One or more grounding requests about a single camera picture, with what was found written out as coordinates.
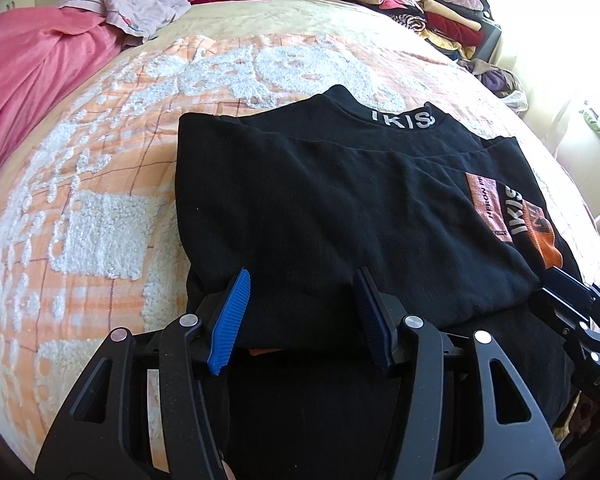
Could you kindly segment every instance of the bed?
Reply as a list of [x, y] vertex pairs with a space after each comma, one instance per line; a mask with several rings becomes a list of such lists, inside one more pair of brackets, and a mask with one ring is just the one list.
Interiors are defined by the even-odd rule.
[[[481, 137], [516, 136], [584, 280], [600, 285], [600, 238], [566, 172], [411, 31], [336, 0], [192, 6], [66, 97], [0, 170], [0, 433], [27, 466], [112, 328], [157, 330], [184, 310], [180, 115], [254, 114], [334, 84], [382, 111], [429, 100]], [[149, 390], [154, 460], [165, 467], [155, 376]]]

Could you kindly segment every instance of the white fluffy pattern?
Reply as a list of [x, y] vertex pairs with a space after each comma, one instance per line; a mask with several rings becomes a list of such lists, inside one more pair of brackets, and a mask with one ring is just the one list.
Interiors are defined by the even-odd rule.
[[288, 92], [313, 95], [341, 84], [370, 108], [394, 113], [404, 110], [398, 92], [379, 85], [367, 65], [334, 44], [264, 48], [256, 55], [255, 67], [266, 80]]
[[[75, 209], [70, 208], [57, 222], [49, 246], [51, 268], [65, 274], [137, 280], [164, 203], [164, 197], [77, 192], [72, 203]], [[65, 222], [68, 225], [62, 232]], [[64, 240], [62, 251], [54, 254], [60, 240]]]
[[[208, 38], [202, 38], [204, 47], [195, 47], [201, 44], [196, 43], [199, 40], [177, 40], [154, 54], [130, 54], [103, 72], [66, 108], [55, 127], [33, 150], [11, 187], [0, 216], [0, 433], [30, 467], [42, 443], [38, 417], [47, 430], [75, 379], [101, 343], [102, 338], [96, 335], [107, 331], [107, 312], [72, 308], [74, 301], [86, 304], [90, 294], [97, 292], [103, 297], [103, 292], [94, 290], [85, 276], [89, 280], [91, 276], [119, 278], [128, 280], [125, 286], [129, 288], [140, 288], [142, 330], [163, 328], [176, 316], [177, 306], [182, 306], [188, 262], [177, 233], [173, 181], [165, 179], [154, 187], [144, 181], [141, 194], [106, 192], [107, 183], [113, 182], [117, 175], [116, 155], [125, 149], [121, 139], [135, 142], [134, 146], [147, 145], [151, 155], [159, 153], [168, 142], [174, 147], [173, 126], [170, 132], [161, 132], [160, 124], [147, 123], [138, 129], [138, 123], [144, 121], [148, 112], [158, 110], [170, 115], [173, 124], [180, 108], [216, 110], [215, 105], [221, 102], [218, 95], [226, 95], [227, 91], [241, 100], [241, 106], [254, 112], [288, 104], [300, 98], [298, 94], [308, 96], [342, 84], [363, 104], [398, 113], [405, 109], [403, 96], [416, 92], [418, 100], [434, 100], [432, 88], [437, 83], [451, 88], [451, 94], [467, 88], [465, 84], [472, 85], [471, 88], [479, 86], [475, 78], [454, 64], [423, 67], [422, 73], [429, 78], [423, 84], [417, 79], [418, 73], [394, 73], [389, 62], [393, 59], [387, 51], [378, 50], [377, 62], [365, 64], [345, 43], [326, 36], [294, 46], [271, 42], [257, 48], [251, 44], [238, 46], [221, 54], [210, 50], [214, 42]], [[181, 52], [179, 45], [188, 46], [192, 56], [187, 59], [177, 54]], [[375, 55], [372, 50], [366, 52], [371, 57]], [[389, 79], [400, 82], [402, 87], [389, 88], [386, 86]], [[203, 94], [209, 102], [202, 101]], [[100, 107], [91, 106], [88, 111], [87, 104]], [[489, 129], [479, 121], [474, 123], [465, 118], [463, 123], [483, 137], [507, 134]], [[142, 133], [145, 130], [155, 131], [158, 139], [155, 144], [145, 142]], [[159, 140], [162, 133], [169, 135]], [[541, 168], [545, 159], [550, 159], [531, 133], [519, 140], [533, 168]], [[159, 159], [156, 164], [162, 164], [163, 160], [173, 159]], [[110, 174], [103, 176], [103, 170]], [[540, 178], [539, 185], [550, 196], [547, 184]], [[552, 218], [563, 226], [568, 225], [568, 219], [561, 211], [569, 210], [569, 201], [574, 196], [570, 188], [569, 191], [551, 201]], [[580, 216], [580, 222], [588, 221], [584, 209]], [[587, 253], [578, 244], [591, 245], [590, 237], [595, 232], [590, 231], [578, 235], [578, 240], [569, 238], [572, 249]], [[60, 273], [53, 285], [57, 289], [27, 288], [30, 281], [37, 283], [37, 273], [41, 272], [40, 252], [31, 243], [34, 235], [47, 236], [45, 247], [50, 237], [46, 256], [50, 272]], [[583, 274], [595, 276], [600, 283], [600, 258], [579, 263]], [[140, 279], [144, 282], [132, 283]], [[16, 421], [10, 407], [27, 402], [16, 373], [18, 360], [27, 363], [25, 359], [31, 359], [31, 349], [24, 344], [20, 346], [17, 338], [36, 317], [53, 320], [59, 333], [52, 340], [41, 341], [33, 358], [33, 395], [40, 415], [27, 408], [23, 411], [31, 420]], [[65, 336], [64, 330], [75, 339]], [[160, 439], [156, 377], [150, 377], [149, 390], [150, 432], [152, 439]], [[164, 457], [160, 444], [157, 445], [156, 453]]]
[[142, 319], [147, 332], [163, 329], [181, 314], [175, 299], [187, 293], [185, 283], [178, 280], [179, 264], [183, 262], [186, 265], [186, 273], [189, 271], [189, 261], [184, 256], [178, 236], [175, 202], [167, 206], [165, 214], [158, 220], [154, 247], [142, 291]]
[[34, 365], [36, 386], [33, 394], [47, 427], [101, 343], [99, 339], [55, 340], [40, 345]]

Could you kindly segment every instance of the orange graphic print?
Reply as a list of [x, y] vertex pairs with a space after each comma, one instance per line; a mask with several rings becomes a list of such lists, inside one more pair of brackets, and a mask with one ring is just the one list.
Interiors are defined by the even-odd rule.
[[500, 240], [512, 243], [511, 235], [502, 216], [496, 181], [472, 173], [467, 173], [466, 179], [478, 215]]
[[544, 267], [562, 267], [562, 254], [555, 247], [554, 228], [544, 217], [542, 208], [523, 200], [522, 211], [529, 237], [542, 256]]

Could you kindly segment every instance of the pink blanket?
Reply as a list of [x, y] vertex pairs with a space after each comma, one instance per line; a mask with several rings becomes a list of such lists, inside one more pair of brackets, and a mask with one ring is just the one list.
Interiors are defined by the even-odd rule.
[[88, 10], [0, 14], [0, 167], [66, 95], [122, 49], [123, 33]]

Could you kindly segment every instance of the folded t-shirt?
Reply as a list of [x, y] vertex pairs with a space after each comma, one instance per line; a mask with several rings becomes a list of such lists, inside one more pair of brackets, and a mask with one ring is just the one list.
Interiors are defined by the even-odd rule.
[[580, 274], [516, 139], [334, 86], [253, 116], [184, 114], [175, 190], [187, 308], [251, 272], [238, 348], [360, 355], [350, 283], [364, 265], [409, 313], [497, 334], [548, 420], [564, 407], [572, 366], [525, 302], [545, 267]]
[[484, 17], [484, 13], [481, 10], [471, 10], [466, 7], [456, 5], [453, 3], [445, 2], [443, 0], [434, 0], [441, 5], [444, 5], [448, 9], [451, 9], [456, 14], [459, 14], [463, 18], [468, 20], [472, 20], [473, 22], [480, 22], [480, 20]]
[[464, 46], [480, 46], [484, 41], [481, 30], [471, 30], [465, 27], [462, 23], [455, 22], [435, 14], [434, 12], [426, 12], [427, 27], [432, 30], [439, 30], [443, 36]]
[[431, 43], [438, 49], [446, 50], [449, 52], [457, 51], [460, 57], [462, 57], [463, 59], [471, 59], [475, 54], [474, 46], [463, 46], [461, 43], [458, 43], [457, 41], [453, 40], [448, 40], [447, 38], [436, 34], [428, 28], [425, 28], [423, 31], [421, 31], [420, 36], [428, 40], [429, 43]]
[[491, 15], [491, 6], [489, 5], [488, 1], [487, 0], [480, 0], [480, 2], [482, 4], [482, 12], [484, 14], [484, 17], [492, 20], [493, 17]]
[[444, 16], [449, 20], [461, 23], [462, 25], [470, 28], [471, 30], [480, 30], [482, 28], [482, 25], [479, 22], [469, 20], [464, 16], [461, 16], [454, 10], [451, 10], [449, 7], [437, 2], [436, 0], [421, 0], [421, 2], [422, 8], [425, 12], [433, 12], [434, 14], [439, 14], [440, 16]]
[[450, 50], [448, 48], [443, 48], [443, 47], [433, 43], [433, 41], [431, 41], [429, 38], [425, 38], [424, 41], [426, 43], [430, 44], [433, 48], [435, 48], [441, 54], [444, 54], [445, 56], [447, 56], [451, 61], [457, 61], [458, 59], [462, 59], [462, 56], [460, 56], [460, 52], [456, 49]]

